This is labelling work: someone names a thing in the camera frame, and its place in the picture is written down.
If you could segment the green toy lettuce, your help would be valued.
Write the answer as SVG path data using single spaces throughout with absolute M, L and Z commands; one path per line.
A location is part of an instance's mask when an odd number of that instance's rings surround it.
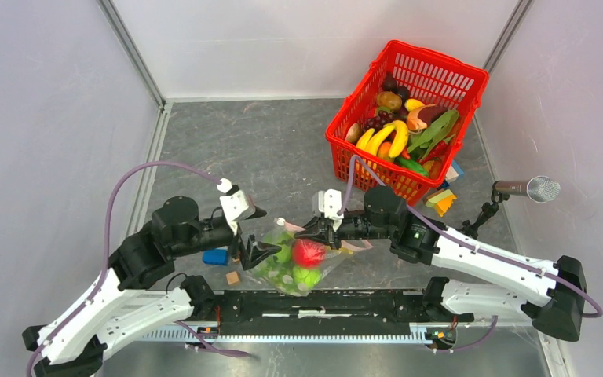
M 264 238 L 265 243 L 276 245 L 287 240 L 294 241 L 294 237 L 291 232 L 272 231 Z M 253 276 L 261 281 L 264 281 L 278 291 L 283 293 L 291 293 L 294 289 L 294 280 L 292 277 L 293 262 L 290 260 L 285 264 L 276 264 L 272 260 L 272 256 L 268 257 L 251 270 Z

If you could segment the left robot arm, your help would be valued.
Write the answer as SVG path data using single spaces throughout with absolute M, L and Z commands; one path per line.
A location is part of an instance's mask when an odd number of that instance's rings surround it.
M 195 200 L 168 199 L 143 228 L 124 239 L 108 256 L 106 270 L 59 318 L 23 331 L 32 352 L 29 376 L 91 376 L 125 345 L 156 328 L 194 317 L 205 320 L 217 310 L 216 295 L 202 276 L 188 276 L 163 297 L 119 316 L 128 301 L 139 298 L 175 271 L 176 258 L 227 248 L 250 268 L 278 249 L 242 241 L 241 221 L 266 216 L 241 191 L 222 196 L 219 215 L 200 218 Z

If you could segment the yellow green block pile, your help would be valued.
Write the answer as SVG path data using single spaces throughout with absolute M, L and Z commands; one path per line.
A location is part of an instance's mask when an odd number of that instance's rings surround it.
M 450 189 L 441 189 L 425 199 L 425 206 L 432 208 L 443 217 L 457 200 L 457 196 Z

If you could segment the red toy tomato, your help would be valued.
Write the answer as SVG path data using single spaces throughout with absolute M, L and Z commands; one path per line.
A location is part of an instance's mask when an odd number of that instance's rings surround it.
M 296 240 L 291 250 L 294 263 L 306 269 L 321 265 L 326 255 L 326 247 L 311 240 Z

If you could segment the dark green leafy vegetable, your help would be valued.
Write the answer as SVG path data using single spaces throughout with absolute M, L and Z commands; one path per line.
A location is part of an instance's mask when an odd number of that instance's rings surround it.
M 456 110 L 447 110 L 433 121 L 421 134 L 412 138 L 412 141 L 407 148 L 407 152 L 413 155 L 414 152 L 426 148 L 421 155 L 421 159 L 425 159 L 436 145 L 446 138 L 458 119 L 459 113 Z

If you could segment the brown toy potato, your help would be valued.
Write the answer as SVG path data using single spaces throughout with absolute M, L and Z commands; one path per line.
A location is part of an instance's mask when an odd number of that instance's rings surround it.
M 387 108 L 390 112 L 397 112 L 403 105 L 402 98 L 391 91 L 382 91 L 375 98 L 379 107 Z

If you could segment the yellow toy lemon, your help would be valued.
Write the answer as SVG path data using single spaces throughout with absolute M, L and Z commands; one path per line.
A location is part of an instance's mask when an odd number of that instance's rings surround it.
M 408 112 L 412 112 L 417 108 L 421 108 L 425 104 L 417 99 L 409 98 L 404 102 L 404 107 Z

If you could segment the silver microphone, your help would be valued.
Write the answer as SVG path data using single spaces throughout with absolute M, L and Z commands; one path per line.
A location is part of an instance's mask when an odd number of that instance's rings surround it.
M 561 186 L 547 176 L 536 176 L 523 181 L 496 181 L 493 189 L 503 195 L 523 196 L 536 203 L 548 203 L 558 197 Z

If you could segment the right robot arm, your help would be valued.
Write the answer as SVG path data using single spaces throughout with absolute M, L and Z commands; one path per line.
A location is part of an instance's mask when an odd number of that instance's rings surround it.
M 338 212 L 341 193 L 316 194 L 316 215 L 298 240 L 338 249 L 347 240 L 389 240 L 399 259 L 451 269 L 480 279 L 467 284 L 434 278 L 422 299 L 431 320 L 447 315 L 530 319 L 533 328 L 567 342 L 579 340 L 588 318 L 582 263 L 567 255 L 553 262 L 530 258 L 480 242 L 439 221 L 410 211 L 387 186 L 369 189 L 363 210 Z

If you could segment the orange toy tangerine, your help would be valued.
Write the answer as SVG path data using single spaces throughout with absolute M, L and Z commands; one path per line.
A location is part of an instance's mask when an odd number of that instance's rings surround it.
M 393 161 L 393 157 L 389 156 L 389 150 L 391 148 L 392 143 L 390 141 L 384 141 L 378 147 L 378 151 L 376 152 L 376 156 L 380 159 L 383 159 L 388 162 Z

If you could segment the green toy lime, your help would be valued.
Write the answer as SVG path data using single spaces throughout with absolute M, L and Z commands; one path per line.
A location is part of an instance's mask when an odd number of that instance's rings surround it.
M 300 291 L 312 290 L 323 277 L 319 269 L 307 269 L 300 266 L 293 268 L 292 275 L 294 283 Z

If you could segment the purple toy grapes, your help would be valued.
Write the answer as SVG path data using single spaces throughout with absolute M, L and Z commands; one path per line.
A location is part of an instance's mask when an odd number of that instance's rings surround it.
M 384 125 L 390 123 L 393 120 L 391 112 L 380 111 L 376 115 L 367 118 L 362 126 L 363 131 L 367 130 L 381 130 Z

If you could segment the red plastic basket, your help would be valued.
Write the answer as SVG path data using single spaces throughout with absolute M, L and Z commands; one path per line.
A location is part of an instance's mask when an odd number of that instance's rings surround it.
M 354 123 L 362 123 L 375 108 L 375 99 L 386 74 L 406 86 L 415 99 L 424 104 L 439 104 L 459 114 L 449 132 L 448 148 L 440 154 L 429 176 L 424 177 L 394 163 L 386 162 L 359 150 L 345 140 Z M 363 78 L 348 95 L 325 131 L 331 148 L 334 175 L 341 181 L 349 178 L 350 159 L 359 155 L 371 164 L 374 172 L 394 192 L 415 205 L 430 189 L 440 187 L 470 126 L 474 112 L 481 104 L 489 74 L 478 67 L 431 49 L 391 40 L 370 63 Z

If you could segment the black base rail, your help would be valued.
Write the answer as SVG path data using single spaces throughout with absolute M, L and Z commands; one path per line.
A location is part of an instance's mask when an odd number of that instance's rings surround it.
M 222 291 L 192 311 L 223 335 L 404 335 L 411 323 L 471 322 L 438 298 L 401 289 L 323 290 L 302 297 L 277 291 Z

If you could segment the yellow toy bananas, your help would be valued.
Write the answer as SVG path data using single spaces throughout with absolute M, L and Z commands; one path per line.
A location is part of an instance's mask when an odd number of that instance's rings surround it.
M 390 157 L 395 159 L 400 156 L 407 148 L 407 143 L 409 141 L 409 129 L 407 128 L 407 124 L 400 120 L 394 120 L 393 122 L 384 125 L 381 130 L 364 131 L 362 137 L 356 143 L 356 147 L 359 150 L 376 156 L 379 145 L 384 141 L 390 141 L 392 143 L 389 150 Z

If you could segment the clear zip top bag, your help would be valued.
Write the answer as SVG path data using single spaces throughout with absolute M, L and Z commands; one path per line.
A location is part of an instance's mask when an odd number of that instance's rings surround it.
M 367 240 L 343 241 L 333 249 L 310 240 L 297 240 L 294 235 L 303 228 L 277 218 L 264 242 L 280 248 L 278 252 L 249 269 L 250 278 L 278 292 L 302 297 L 309 294 L 336 266 L 373 245 Z

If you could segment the dark purple toy fig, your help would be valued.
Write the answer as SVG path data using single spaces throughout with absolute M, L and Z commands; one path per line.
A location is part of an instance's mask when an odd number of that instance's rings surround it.
M 390 73 L 388 73 L 382 80 L 381 88 L 383 91 L 398 94 L 398 82 Z

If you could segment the blue green block stack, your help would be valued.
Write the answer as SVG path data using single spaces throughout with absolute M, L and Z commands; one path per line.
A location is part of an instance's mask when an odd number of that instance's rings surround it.
M 230 261 L 229 252 L 225 249 L 213 249 L 204 251 L 202 262 L 206 265 L 227 266 Z

